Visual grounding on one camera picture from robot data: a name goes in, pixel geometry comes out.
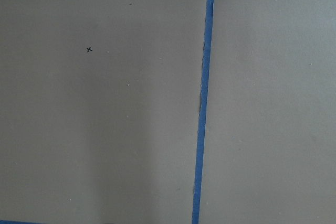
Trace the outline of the blue tape strip lengthwise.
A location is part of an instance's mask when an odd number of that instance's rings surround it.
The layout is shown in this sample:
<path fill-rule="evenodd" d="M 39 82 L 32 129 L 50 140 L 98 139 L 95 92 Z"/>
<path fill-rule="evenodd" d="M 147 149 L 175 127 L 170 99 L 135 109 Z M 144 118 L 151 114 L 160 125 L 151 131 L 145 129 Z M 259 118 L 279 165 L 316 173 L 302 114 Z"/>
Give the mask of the blue tape strip lengthwise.
<path fill-rule="evenodd" d="M 200 95 L 199 95 L 199 111 L 198 111 L 198 125 L 197 125 L 197 142 L 196 142 L 191 224 L 198 224 L 200 222 L 199 216 L 200 216 L 201 195 L 202 195 L 202 179 L 203 179 L 205 132 L 206 132 L 206 120 L 207 120 L 209 72 L 211 65 L 214 1 L 215 0 L 206 0 L 206 9 L 205 9 L 205 25 L 204 25 L 203 51 L 202 51 L 202 72 L 201 72 L 201 84 L 199 93 Z"/>

